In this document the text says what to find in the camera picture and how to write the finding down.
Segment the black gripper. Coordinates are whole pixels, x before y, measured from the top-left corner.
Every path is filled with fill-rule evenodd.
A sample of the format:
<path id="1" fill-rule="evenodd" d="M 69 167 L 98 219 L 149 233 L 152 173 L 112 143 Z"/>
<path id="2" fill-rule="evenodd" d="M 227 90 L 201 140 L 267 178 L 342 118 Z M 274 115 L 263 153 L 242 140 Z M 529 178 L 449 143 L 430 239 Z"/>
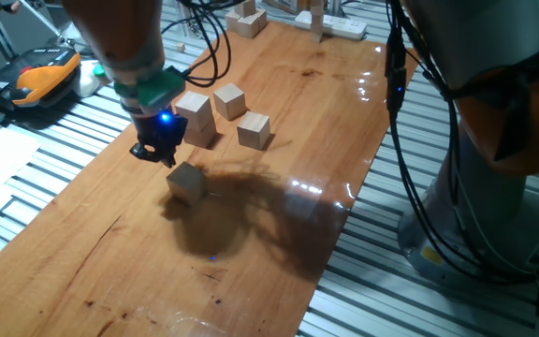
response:
<path id="1" fill-rule="evenodd" d="M 135 118 L 133 120 L 138 133 L 138 142 L 130 153 L 139 160 L 159 161 L 171 169 L 176 165 L 175 153 L 182 143 L 188 121 L 180 114 L 171 111 L 160 111 L 154 116 Z"/>

